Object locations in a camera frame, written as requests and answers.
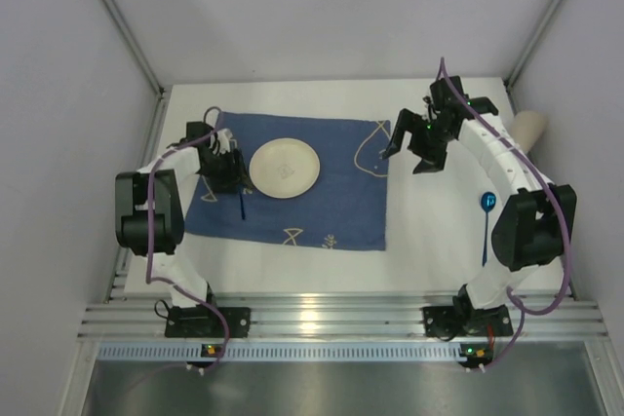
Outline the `blue metal fork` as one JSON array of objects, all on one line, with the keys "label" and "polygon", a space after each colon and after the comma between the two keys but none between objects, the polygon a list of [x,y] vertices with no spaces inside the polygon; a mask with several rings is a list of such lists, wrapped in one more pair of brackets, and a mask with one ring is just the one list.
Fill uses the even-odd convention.
[{"label": "blue metal fork", "polygon": [[242,220],[246,220],[247,215],[246,215],[246,209],[245,209],[244,189],[242,188],[242,186],[238,187],[238,197],[239,197],[239,203],[240,203],[241,218]]}]

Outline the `cream round plate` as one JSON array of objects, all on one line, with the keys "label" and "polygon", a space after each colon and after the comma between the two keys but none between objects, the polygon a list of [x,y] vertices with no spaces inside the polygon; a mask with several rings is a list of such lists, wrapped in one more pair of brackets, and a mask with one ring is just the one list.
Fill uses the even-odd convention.
[{"label": "cream round plate", "polygon": [[254,152],[249,164],[253,186],[263,195],[278,200],[303,195],[315,185],[320,172],[317,152],[294,138],[264,143]]}]

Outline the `blue metal spoon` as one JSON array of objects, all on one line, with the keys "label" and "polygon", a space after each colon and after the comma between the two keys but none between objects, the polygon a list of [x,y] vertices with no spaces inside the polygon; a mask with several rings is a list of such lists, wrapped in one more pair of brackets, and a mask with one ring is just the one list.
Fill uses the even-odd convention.
[{"label": "blue metal spoon", "polygon": [[482,194],[480,198],[480,207],[484,212],[484,237],[483,237],[483,249],[482,249],[482,265],[486,266],[488,262],[488,228],[489,228],[489,215],[496,206],[497,198],[493,192],[487,191]]}]

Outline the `beige speckled cup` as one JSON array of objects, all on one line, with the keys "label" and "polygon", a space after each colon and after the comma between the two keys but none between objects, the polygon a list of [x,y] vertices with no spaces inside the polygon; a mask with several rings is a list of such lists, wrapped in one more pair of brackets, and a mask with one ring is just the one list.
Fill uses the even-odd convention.
[{"label": "beige speckled cup", "polygon": [[549,120],[545,114],[526,110],[515,115],[509,134],[518,147],[528,154],[535,143],[545,133]]}]

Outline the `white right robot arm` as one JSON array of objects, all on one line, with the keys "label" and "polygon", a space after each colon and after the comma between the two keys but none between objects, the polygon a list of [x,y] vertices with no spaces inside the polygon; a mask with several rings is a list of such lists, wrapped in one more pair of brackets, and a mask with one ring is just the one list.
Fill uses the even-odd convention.
[{"label": "white right robot arm", "polygon": [[490,234],[490,258],[453,298],[455,315],[467,326],[501,311],[507,301],[519,305],[513,293],[519,284],[555,258],[569,257],[577,196],[535,167],[493,102],[466,95],[459,77],[441,74],[427,103],[424,115],[400,111],[382,158],[406,146],[420,159],[414,173],[439,172],[456,141],[484,170],[501,206]]}]

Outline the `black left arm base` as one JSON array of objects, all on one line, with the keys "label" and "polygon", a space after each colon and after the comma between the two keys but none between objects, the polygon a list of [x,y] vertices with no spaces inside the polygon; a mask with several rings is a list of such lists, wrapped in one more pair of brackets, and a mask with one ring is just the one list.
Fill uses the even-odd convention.
[{"label": "black left arm base", "polygon": [[[251,326],[252,310],[247,307],[219,307],[225,319],[230,338],[247,338]],[[224,338],[222,320],[204,306],[193,308],[173,307],[167,316],[167,338]]]}]

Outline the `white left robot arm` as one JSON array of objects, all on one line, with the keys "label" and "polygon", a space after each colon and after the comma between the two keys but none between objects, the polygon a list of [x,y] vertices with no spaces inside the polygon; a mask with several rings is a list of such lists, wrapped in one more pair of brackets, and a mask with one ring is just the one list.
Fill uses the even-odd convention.
[{"label": "white left robot arm", "polygon": [[115,177],[115,235],[119,246],[146,260],[145,282],[166,285],[174,306],[213,309],[209,283],[179,249],[187,214],[180,185],[195,175],[214,195],[242,198],[252,186],[232,131],[190,122],[186,136],[148,165]]}]

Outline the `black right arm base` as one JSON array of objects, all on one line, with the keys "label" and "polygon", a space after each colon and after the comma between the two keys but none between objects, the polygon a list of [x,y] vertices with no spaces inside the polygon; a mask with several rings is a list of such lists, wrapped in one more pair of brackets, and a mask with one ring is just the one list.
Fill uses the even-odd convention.
[{"label": "black right arm base", "polygon": [[459,312],[453,306],[429,306],[422,309],[425,335],[442,341],[457,337],[511,337],[513,325],[506,306],[494,309]]}]

